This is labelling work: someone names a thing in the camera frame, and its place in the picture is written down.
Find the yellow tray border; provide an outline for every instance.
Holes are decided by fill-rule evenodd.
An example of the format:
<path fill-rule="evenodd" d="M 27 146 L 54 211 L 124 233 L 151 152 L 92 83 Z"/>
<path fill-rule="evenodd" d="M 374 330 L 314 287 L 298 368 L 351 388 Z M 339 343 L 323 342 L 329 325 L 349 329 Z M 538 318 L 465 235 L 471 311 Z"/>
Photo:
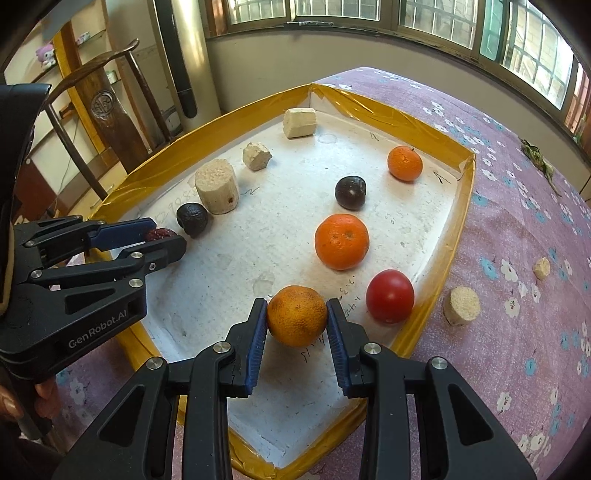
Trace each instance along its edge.
<path fill-rule="evenodd" d="M 444 162 L 461 174 L 459 191 L 454 199 L 446 230 L 431 259 L 430 271 L 423 280 L 421 293 L 415 299 L 413 313 L 391 345 L 391 349 L 399 356 L 408 358 L 443 291 L 456 255 L 470 205 L 476 163 L 471 150 L 430 125 L 391 106 L 353 92 L 317 83 L 276 93 L 216 118 L 173 142 L 130 173 L 121 185 L 109 194 L 91 218 L 117 222 L 126 212 L 201 159 L 250 130 L 282 115 L 288 108 L 301 105 L 312 93 L 326 98 L 344 116 L 390 134 Z M 90 261 L 105 258 L 104 254 L 97 251 L 89 255 Z M 160 355 L 140 322 L 121 332 L 118 341 L 136 370 L 148 358 Z M 178 412 L 178 421 L 182 424 L 185 408 L 186 398 L 183 397 Z M 360 400 L 352 408 L 344 411 L 302 455 L 284 468 L 276 468 L 264 461 L 247 442 L 229 429 L 232 466 L 256 480 L 295 480 L 354 432 L 364 419 L 365 401 Z"/>

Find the window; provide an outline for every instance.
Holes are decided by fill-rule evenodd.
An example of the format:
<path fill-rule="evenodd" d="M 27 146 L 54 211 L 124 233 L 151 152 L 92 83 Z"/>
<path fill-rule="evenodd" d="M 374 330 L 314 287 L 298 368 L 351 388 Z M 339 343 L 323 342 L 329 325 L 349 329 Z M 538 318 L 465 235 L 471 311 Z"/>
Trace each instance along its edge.
<path fill-rule="evenodd" d="M 480 53 L 491 60 L 498 56 L 502 27 L 503 0 L 486 0 Z"/>
<path fill-rule="evenodd" d="M 573 51 L 548 18 L 527 0 L 513 0 L 503 66 L 561 108 Z"/>
<path fill-rule="evenodd" d="M 283 0 L 228 0 L 232 24 L 285 16 Z"/>
<path fill-rule="evenodd" d="M 297 0 L 295 14 L 379 20 L 379 4 L 379 0 Z"/>
<path fill-rule="evenodd" d="M 405 27 L 472 48 L 478 0 L 402 0 Z"/>
<path fill-rule="evenodd" d="M 583 66 L 579 63 L 573 100 L 570 102 L 569 112 L 564 122 L 565 126 L 571 133 L 574 133 L 575 137 L 580 136 L 580 130 L 587 122 L 590 100 L 591 89 L 589 88 L 589 77 L 584 72 Z"/>
<path fill-rule="evenodd" d="M 215 23 L 209 25 L 212 36 L 288 24 L 355 28 L 426 44 L 497 77 L 576 141 L 591 115 L 590 77 L 552 22 L 528 0 L 188 1 L 205 2 L 207 20 Z"/>

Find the orange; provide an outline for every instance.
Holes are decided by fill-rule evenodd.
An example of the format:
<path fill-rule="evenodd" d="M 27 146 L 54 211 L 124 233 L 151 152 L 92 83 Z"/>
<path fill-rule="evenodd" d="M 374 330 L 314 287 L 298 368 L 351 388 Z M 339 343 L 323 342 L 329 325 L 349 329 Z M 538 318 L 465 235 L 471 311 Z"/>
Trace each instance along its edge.
<path fill-rule="evenodd" d="M 423 171 L 423 161 L 414 148 L 400 145 L 388 154 L 388 170 L 398 180 L 414 181 Z"/>
<path fill-rule="evenodd" d="M 359 265 L 369 249 L 369 233 L 355 215 L 337 213 L 329 216 L 316 229 L 316 255 L 334 270 L 347 270 Z"/>
<path fill-rule="evenodd" d="M 324 331 L 326 305 L 316 290 L 291 285 L 281 289 L 267 307 L 267 326 L 287 346 L 306 347 Z"/>

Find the human hand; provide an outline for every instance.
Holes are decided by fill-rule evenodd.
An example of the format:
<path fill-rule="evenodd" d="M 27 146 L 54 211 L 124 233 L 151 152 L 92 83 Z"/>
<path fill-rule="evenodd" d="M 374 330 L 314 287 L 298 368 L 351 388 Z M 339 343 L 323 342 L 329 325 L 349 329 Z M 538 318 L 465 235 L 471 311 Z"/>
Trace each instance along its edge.
<path fill-rule="evenodd" d="M 47 419 L 56 417 L 61 408 L 56 379 L 50 378 L 43 383 L 35 385 L 35 390 L 39 395 L 39 398 L 35 399 L 35 410 L 37 414 Z M 22 407 L 11 393 L 0 385 L 0 417 L 9 420 L 18 420 L 22 416 Z"/>

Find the table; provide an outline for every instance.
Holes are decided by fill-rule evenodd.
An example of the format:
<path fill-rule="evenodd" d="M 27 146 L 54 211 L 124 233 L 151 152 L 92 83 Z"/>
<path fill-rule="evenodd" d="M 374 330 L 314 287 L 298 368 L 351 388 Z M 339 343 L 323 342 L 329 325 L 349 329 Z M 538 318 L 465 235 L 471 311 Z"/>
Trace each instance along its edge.
<path fill-rule="evenodd" d="M 443 295 L 413 354 L 446 357 L 497 415 L 540 480 L 562 461 L 591 415 L 591 210 L 556 172 L 554 194 L 521 152 L 517 135 L 474 107 L 431 87 L 373 68 L 318 83 L 387 103 L 433 125 L 476 154 L 476 180 L 456 258 Z M 541 257 L 551 273 L 537 280 Z M 474 324 L 452 327 L 441 300 L 469 286 L 482 312 Z M 69 444 L 131 376 L 115 340 L 57 376 L 63 399 L 57 427 Z M 173 478 L 180 478 L 182 427 L 176 432 Z M 302 480 L 354 480 L 363 425 Z M 413 478 L 419 478 L 418 434 Z M 235 479 L 244 477 L 234 472 Z"/>

